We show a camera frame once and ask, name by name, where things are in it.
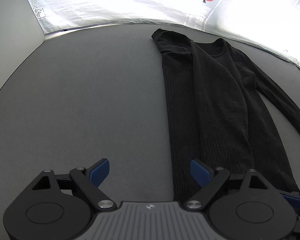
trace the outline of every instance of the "wrinkled white cloth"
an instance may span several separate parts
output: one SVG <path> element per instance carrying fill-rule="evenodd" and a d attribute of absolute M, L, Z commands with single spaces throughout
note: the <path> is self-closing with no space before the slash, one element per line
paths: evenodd
<path fill-rule="evenodd" d="M 300 0 L 28 0 L 44 33 L 106 23 L 188 26 L 300 67 Z"/>

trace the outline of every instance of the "metal screw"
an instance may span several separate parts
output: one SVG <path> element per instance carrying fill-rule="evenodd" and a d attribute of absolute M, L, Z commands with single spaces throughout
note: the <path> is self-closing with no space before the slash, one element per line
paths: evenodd
<path fill-rule="evenodd" d="M 200 208 L 201 206 L 202 206 L 202 204 L 197 200 L 190 200 L 187 203 L 187 207 L 191 208 L 191 209 L 197 209 L 197 208 Z"/>
<path fill-rule="evenodd" d="M 101 200 L 98 203 L 98 206 L 101 208 L 111 208 L 113 207 L 114 203 L 111 200 L 105 199 L 105 200 Z"/>

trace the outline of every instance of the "black long-sleeve shirt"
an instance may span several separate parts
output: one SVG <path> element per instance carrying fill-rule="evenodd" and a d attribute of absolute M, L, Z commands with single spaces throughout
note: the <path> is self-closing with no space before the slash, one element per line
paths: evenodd
<path fill-rule="evenodd" d="M 198 158 L 235 174 L 258 170 L 277 189 L 299 191 L 272 117 L 258 91 L 300 133 L 300 109 L 242 51 L 224 39 L 197 43 L 158 29 L 162 54 L 174 200 L 199 190 L 189 165 Z"/>

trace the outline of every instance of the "printed arrow label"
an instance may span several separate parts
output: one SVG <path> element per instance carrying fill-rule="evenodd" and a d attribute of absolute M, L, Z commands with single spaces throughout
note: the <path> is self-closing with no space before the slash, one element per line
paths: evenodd
<path fill-rule="evenodd" d="M 38 20 L 46 16 L 44 11 L 43 11 L 43 8 L 40 10 L 37 6 L 32 5 L 32 10 L 33 10 L 34 15 L 37 17 Z"/>

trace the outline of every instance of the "gray table surface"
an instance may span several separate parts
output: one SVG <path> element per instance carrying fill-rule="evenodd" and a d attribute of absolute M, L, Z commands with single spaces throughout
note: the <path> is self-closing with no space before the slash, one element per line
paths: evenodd
<path fill-rule="evenodd" d="M 100 186 L 117 203 L 172 200 L 170 146 L 161 55 L 151 39 L 174 30 L 197 42 L 218 37 L 176 26 L 127 24 L 45 40 L 0 90 L 0 240 L 2 215 L 43 169 L 67 173 L 110 161 Z M 300 107 L 300 71 L 267 52 L 245 52 Z M 263 97 L 300 187 L 300 135 Z"/>

